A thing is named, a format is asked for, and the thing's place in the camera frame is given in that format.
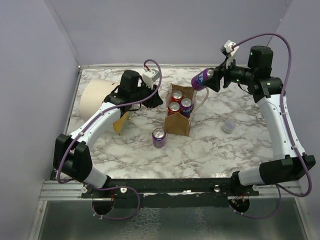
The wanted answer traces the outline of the red cola can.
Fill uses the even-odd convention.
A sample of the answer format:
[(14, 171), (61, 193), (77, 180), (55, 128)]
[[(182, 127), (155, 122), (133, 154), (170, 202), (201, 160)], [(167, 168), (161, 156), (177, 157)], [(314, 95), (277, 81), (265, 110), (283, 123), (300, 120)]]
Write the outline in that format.
[(175, 90), (171, 93), (171, 102), (180, 103), (183, 98), (184, 95), (180, 90)]
[(181, 106), (178, 102), (171, 102), (169, 105), (168, 105), (168, 116), (170, 115), (173, 115), (175, 113), (180, 113), (181, 112)]

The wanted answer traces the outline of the purple Fanta can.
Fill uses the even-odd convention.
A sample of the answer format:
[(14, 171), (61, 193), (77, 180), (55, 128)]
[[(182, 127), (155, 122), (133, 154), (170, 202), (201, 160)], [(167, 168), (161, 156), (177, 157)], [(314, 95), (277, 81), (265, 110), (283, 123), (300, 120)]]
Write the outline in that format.
[(191, 86), (195, 91), (202, 91), (206, 86), (204, 83), (214, 75), (214, 68), (206, 68), (191, 79)]
[(187, 97), (183, 98), (180, 102), (180, 113), (184, 117), (189, 118), (192, 111), (193, 111), (192, 100)]

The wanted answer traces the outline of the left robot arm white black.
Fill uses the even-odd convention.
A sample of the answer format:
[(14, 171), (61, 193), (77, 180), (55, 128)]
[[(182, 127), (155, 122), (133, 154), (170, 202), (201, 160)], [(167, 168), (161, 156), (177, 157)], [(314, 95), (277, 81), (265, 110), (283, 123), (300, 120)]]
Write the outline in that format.
[(155, 108), (163, 104), (158, 94), (162, 80), (160, 69), (146, 70), (139, 74), (133, 70), (125, 70), (120, 84), (102, 101), (98, 110), (69, 135), (60, 134), (55, 140), (53, 167), (57, 170), (57, 181), (66, 183), (61, 174), (93, 186), (97, 196), (106, 197), (111, 190), (110, 176), (93, 166), (90, 149), (98, 138), (109, 127), (127, 113), (133, 105), (142, 104), (147, 108)]

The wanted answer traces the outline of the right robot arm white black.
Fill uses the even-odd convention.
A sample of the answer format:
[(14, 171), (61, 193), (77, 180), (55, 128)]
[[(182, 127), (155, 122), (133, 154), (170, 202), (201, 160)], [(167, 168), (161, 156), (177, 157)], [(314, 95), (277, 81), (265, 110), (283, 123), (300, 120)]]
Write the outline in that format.
[(221, 48), (225, 60), (211, 68), (204, 86), (219, 92), (231, 83), (247, 86), (265, 119), (271, 138), (273, 160), (263, 162), (258, 167), (235, 173), (236, 179), (230, 182), (229, 189), (240, 196), (250, 185), (277, 185), (296, 181), (306, 176), (315, 165), (313, 155), (306, 154), (293, 127), (285, 85), (278, 77), (272, 77), (273, 51), (268, 46), (251, 47), (247, 67), (236, 65), (235, 55), (239, 46), (228, 41)]

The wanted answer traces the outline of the jute canvas tote bag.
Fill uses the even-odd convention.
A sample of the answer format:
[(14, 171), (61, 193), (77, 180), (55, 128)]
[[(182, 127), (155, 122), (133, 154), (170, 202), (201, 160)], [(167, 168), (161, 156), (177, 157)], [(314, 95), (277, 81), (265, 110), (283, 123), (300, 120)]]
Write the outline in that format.
[[(181, 86), (177, 84), (170, 84), (169, 89), (166, 91), (165, 106), (166, 116), (164, 119), (164, 131), (167, 134), (174, 134), (180, 136), (189, 136), (191, 121), (195, 116), (198, 109), (206, 102), (209, 96), (209, 89), (206, 87), (206, 95), (202, 102), (197, 101), (196, 96), (198, 91), (194, 90), (191, 86)], [(183, 116), (181, 113), (169, 114), (169, 104), (172, 102), (172, 93), (174, 91), (181, 91), (184, 97), (191, 99), (193, 110), (190, 117)]]

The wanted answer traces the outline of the red cola can front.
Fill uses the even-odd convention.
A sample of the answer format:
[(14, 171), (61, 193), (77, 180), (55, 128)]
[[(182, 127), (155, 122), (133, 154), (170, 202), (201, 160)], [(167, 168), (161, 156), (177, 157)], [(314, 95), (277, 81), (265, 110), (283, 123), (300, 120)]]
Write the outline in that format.
[(181, 112), (181, 106), (178, 102), (171, 102), (169, 105), (168, 105), (168, 116), (170, 115), (173, 115), (175, 113), (180, 113)]

